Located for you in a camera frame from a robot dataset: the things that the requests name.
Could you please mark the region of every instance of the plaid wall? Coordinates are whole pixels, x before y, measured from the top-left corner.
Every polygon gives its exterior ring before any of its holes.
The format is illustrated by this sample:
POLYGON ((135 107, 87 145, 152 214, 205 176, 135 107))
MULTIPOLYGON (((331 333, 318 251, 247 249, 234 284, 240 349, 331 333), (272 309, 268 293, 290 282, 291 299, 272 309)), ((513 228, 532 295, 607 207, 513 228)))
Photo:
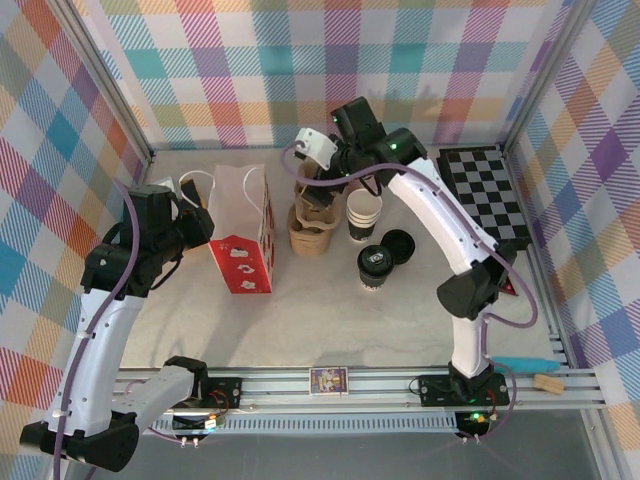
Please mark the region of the plaid wall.
POLYGON ((143 164, 45 0, 0 0, 0 478, 31 479, 80 314, 84 257, 143 164))
POLYGON ((513 162, 562 321, 637 475, 639 25, 639 0, 599 1, 513 162))
POLYGON ((426 144, 502 140, 573 0, 76 0, 157 148, 284 146, 366 96, 426 144))

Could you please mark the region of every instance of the chessboard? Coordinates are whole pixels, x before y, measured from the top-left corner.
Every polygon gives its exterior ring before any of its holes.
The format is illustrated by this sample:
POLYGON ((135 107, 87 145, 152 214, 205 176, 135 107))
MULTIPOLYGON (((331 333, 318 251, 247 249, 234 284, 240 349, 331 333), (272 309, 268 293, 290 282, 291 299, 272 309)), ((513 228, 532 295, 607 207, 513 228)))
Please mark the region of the chessboard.
POLYGON ((443 181, 467 213, 496 240, 525 250, 531 235, 495 146, 440 150, 443 181))

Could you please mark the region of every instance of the black lid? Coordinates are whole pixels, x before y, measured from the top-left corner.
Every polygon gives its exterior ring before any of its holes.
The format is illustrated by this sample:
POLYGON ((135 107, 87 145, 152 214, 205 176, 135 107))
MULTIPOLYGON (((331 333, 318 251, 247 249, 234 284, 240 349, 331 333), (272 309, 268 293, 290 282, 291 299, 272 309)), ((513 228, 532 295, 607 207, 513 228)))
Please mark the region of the black lid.
POLYGON ((358 254, 358 269, 370 277, 384 277, 393 270, 393 255, 381 245, 369 245, 358 254))
POLYGON ((389 249, 396 265, 407 263, 416 249, 413 237, 404 230, 389 230, 382 237, 380 245, 389 249))

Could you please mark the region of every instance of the white bag handle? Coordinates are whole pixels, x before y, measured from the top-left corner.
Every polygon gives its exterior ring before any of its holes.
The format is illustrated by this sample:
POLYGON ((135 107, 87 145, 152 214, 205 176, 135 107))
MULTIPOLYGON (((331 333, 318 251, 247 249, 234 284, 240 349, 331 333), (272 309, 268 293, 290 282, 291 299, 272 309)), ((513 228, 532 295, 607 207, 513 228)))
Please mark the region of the white bag handle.
MULTIPOLYGON (((249 175, 251 174, 251 172, 253 172, 254 170, 258 170, 258 167, 253 167, 251 170, 249 170, 246 175, 244 176, 244 180, 242 180, 242 193, 244 193, 244 198, 247 199, 247 201, 253 206, 253 208, 255 208, 258 213, 260 215, 264 215, 262 209, 260 209, 258 207, 258 205, 256 205, 253 200, 251 200, 249 198, 249 195, 247 195, 247 178, 249 178, 249 175)), ((205 172, 204 170, 191 170, 185 174, 183 174, 180 179, 178 180, 178 185, 182 185, 182 181, 188 176, 191 175, 192 173, 202 173, 203 175, 206 175, 207 177, 211 178, 211 181, 213 182, 213 184, 211 185, 211 188, 215 188, 216 186, 216 178, 211 175, 209 172, 205 172)), ((184 198, 188 203, 190 203, 191 205, 193 205, 194 207, 199 207, 200 205, 196 204, 195 202, 193 202, 189 197, 187 197, 186 195, 183 195, 182 198, 184 198)))

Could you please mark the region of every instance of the paper bag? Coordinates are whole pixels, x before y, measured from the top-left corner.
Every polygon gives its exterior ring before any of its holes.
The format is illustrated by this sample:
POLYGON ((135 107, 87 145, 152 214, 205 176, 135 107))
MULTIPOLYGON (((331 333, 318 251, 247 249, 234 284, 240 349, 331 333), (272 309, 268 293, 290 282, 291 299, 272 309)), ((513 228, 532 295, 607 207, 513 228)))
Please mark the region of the paper bag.
POLYGON ((209 248, 231 293, 271 293, 274 219, 263 165, 218 165, 208 210, 209 248))

